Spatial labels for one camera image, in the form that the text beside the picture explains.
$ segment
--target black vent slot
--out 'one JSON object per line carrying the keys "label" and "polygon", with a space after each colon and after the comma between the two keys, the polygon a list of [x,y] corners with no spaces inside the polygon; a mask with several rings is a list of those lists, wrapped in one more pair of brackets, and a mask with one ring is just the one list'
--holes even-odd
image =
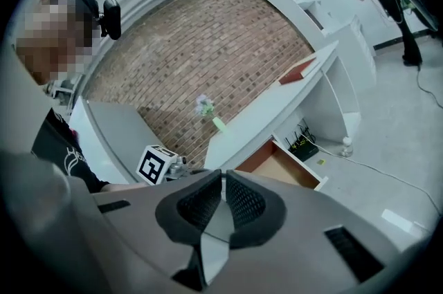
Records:
{"label": "black vent slot", "polygon": [[325,235],[361,283],[383,269],[383,265],[343,226],[327,230]]}

